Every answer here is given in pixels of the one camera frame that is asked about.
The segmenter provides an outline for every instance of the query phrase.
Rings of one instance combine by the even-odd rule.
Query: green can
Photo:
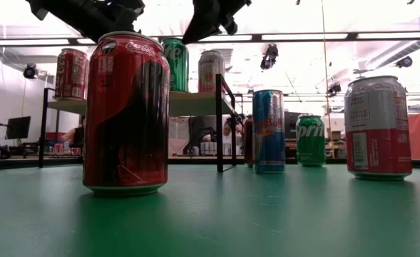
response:
[[[300,115],[297,121],[297,162],[306,167],[325,164],[324,122],[320,116]]]
[[[170,90],[188,93],[189,51],[181,39],[163,39],[164,54],[170,66]]]

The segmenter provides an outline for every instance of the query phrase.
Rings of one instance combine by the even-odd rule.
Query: red and silver can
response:
[[[89,61],[85,53],[75,49],[62,49],[58,56],[54,98],[85,99],[88,68]]]
[[[411,174],[406,90],[397,77],[351,82],[344,96],[344,122],[349,172],[380,180]]]
[[[101,37],[90,62],[83,184],[98,194],[153,193],[168,179],[170,68],[133,32]]]
[[[225,73],[224,57],[219,51],[204,51],[198,61],[198,91],[215,92],[216,74]]]

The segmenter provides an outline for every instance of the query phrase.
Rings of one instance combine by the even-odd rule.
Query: can lid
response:
[[[370,80],[370,79],[396,79],[398,80],[398,77],[392,76],[392,75],[382,75],[382,76],[373,76],[373,77],[367,77],[367,78],[360,78],[356,79],[353,82],[349,83],[348,86],[351,86],[352,84],[358,83],[360,81]]]
[[[207,51],[203,51],[203,52],[202,52],[202,55],[203,55],[203,54],[210,54],[210,53],[212,53],[212,54],[220,54],[220,55],[222,55],[222,54],[221,54],[221,52],[219,52],[218,50],[207,50]]]
[[[75,51],[75,52],[78,52],[78,53],[80,53],[80,54],[83,54],[84,56],[87,56],[87,54],[86,54],[85,52],[83,52],[83,51],[81,51],[81,50],[78,50],[78,49],[64,48],[64,49],[62,49],[61,51]]]
[[[281,94],[283,94],[282,91],[281,90],[278,90],[278,89],[262,89],[262,90],[259,90],[259,91],[254,92],[254,94],[259,93],[259,92],[266,92],[266,91],[269,91],[269,92],[280,92]]]
[[[169,37],[166,37],[166,38],[162,39],[162,42],[164,42],[165,40],[176,40],[176,41],[180,41],[180,42],[183,41],[182,39],[179,39],[177,37],[172,37],[172,36],[169,36]]]
[[[109,37],[109,36],[137,36],[137,37],[140,37],[140,38],[142,38],[142,39],[147,39],[147,40],[149,40],[149,41],[153,42],[154,44],[158,45],[158,46],[162,49],[162,51],[164,51],[164,48],[163,48],[163,46],[159,43],[159,41],[157,41],[157,40],[155,40],[155,39],[152,39],[152,38],[150,38],[149,36],[145,36],[145,35],[143,35],[143,34],[136,33],[136,32],[132,32],[132,31],[114,31],[114,32],[110,32],[110,33],[107,33],[107,34],[105,34],[105,35],[101,36],[101,37],[98,39],[98,42],[100,43],[100,42],[102,41],[102,39],[105,39],[105,38],[107,38],[107,37]]]
[[[319,115],[314,115],[314,114],[300,114],[299,116],[298,116],[298,118],[299,119],[301,119],[301,118],[321,118],[321,116],[319,116]]]

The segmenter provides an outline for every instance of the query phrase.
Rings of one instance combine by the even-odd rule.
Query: green table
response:
[[[420,256],[420,169],[170,166],[149,196],[94,198],[81,167],[0,171],[0,256]]]

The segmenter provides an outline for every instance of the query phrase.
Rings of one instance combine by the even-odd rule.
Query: ceiling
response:
[[[182,35],[193,15],[191,0],[143,0],[145,13],[134,23],[150,36]],[[420,1],[408,5],[407,0],[324,0],[324,24],[320,1],[252,0],[235,15],[239,34],[336,31],[418,31]],[[79,37],[75,29],[48,15],[39,21],[24,0],[0,0],[0,39]],[[279,43],[277,63],[260,69],[266,44],[191,44],[190,88],[197,89],[197,63],[200,53],[208,49],[224,49],[231,65],[225,75],[233,91],[245,93],[249,88],[280,89],[285,93],[324,93],[328,82],[347,84],[358,77],[355,69],[372,69],[380,59],[404,50],[412,41],[358,41],[323,43]],[[92,46],[76,47],[89,55]],[[327,63],[324,50],[327,52]],[[41,70],[54,74],[56,56],[61,47],[0,48],[0,56],[18,64],[37,63]],[[391,64],[363,76],[391,74],[399,77],[408,91],[420,91],[420,49],[409,53],[414,60],[410,68],[398,69]]]

